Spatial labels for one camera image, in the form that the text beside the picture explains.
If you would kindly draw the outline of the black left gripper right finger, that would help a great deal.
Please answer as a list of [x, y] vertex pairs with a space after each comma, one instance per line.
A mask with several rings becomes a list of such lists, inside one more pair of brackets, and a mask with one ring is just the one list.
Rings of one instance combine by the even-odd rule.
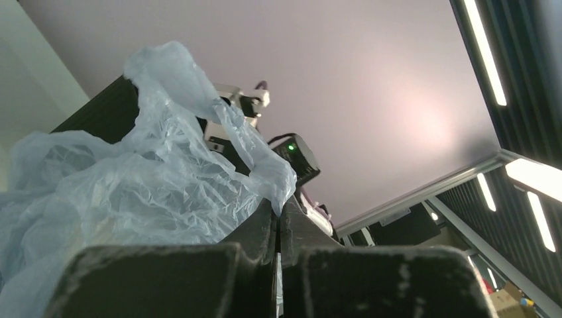
[[285, 317], [495, 317], [455, 248], [346, 247], [289, 199], [280, 216]]

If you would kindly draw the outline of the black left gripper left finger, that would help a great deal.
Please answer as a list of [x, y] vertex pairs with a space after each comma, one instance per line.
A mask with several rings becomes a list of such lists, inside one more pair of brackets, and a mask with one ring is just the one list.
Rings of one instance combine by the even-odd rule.
[[45, 317], [274, 317], [276, 218], [263, 200], [216, 244], [93, 246], [64, 270]]

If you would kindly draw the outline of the blue plastic trash bag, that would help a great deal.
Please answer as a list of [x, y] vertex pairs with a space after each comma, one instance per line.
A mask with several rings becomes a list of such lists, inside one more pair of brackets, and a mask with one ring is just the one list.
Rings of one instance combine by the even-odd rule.
[[35, 132], [12, 148], [1, 194], [2, 317], [40, 317], [83, 248], [217, 243], [263, 199], [280, 214], [294, 193], [295, 172], [254, 127], [238, 151], [249, 175], [208, 148], [200, 119], [246, 121], [185, 46], [143, 48], [124, 75], [138, 87], [139, 115], [120, 142]]

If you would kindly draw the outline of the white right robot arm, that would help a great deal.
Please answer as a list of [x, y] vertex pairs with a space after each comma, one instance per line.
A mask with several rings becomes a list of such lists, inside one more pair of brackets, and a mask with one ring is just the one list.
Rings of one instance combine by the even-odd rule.
[[[225, 124], [200, 119], [199, 123], [205, 143], [211, 151], [220, 153], [228, 159], [236, 167], [237, 172], [249, 175], [251, 169], [244, 161], [248, 156], [241, 156], [238, 151], [244, 141], [243, 133], [248, 133], [249, 127], [258, 128], [258, 120], [262, 117], [262, 111], [270, 103], [268, 82], [259, 81], [249, 93], [244, 93], [240, 87], [234, 85], [215, 83], [213, 86], [227, 106], [240, 110], [246, 123], [241, 122], [240, 116], [234, 120], [228, 120]], [[267, 142], [267, 146], [287, 161], [295, 171], [295, 197], [304, 214], [326, 235], [336, 238], [337, 233], [327, 208], [312, 200], [304, 189], [304, 185], [318, 177], [321, 170], [313, 151], [303, 137], [289, 132], [271, 138]]]

